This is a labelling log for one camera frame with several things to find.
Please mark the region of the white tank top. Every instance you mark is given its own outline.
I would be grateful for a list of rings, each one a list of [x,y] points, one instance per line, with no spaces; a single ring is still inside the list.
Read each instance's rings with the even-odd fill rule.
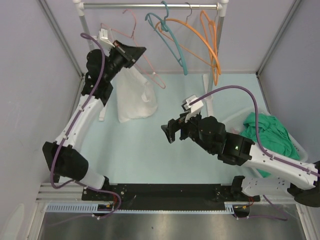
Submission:
[[[122,68],[115,83],[120,123],[148,118],[156,112],[158,103],[153,85],[135,67]]]

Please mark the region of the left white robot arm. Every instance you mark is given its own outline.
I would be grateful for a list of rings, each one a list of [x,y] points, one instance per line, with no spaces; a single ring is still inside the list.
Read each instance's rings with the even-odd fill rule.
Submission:
[[[100,200],[110,196],[109,179],[92,170],[80,151],[90,125],[111,96],[111,81],[121,69],[131,68],[145,51],[145,47],[129,46],[116,40],[109,55],[101,49],[87,54],[87,73],[78,107],[54,142],[47,141],[42,147],[51,176],[66,177],[91,187]]]

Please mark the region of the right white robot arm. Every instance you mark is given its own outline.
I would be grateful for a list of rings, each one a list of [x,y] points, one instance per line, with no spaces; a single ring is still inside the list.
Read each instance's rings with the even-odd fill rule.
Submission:
[[[182,113],[178,119],[171,119],[161,129],[168,142],[173,143],[176,132],[180,140],[191,139],[207,153],[232,166],[261,169],[277,177],[278,185],[271,191],[262,188],[262,194],[279,195],[280,191],[293,196],[302,205],[320,206],[320,163],[307,163],[265,150],[249,138],[226,131],[223,123],[213,116],[196,114],[187,119]]]

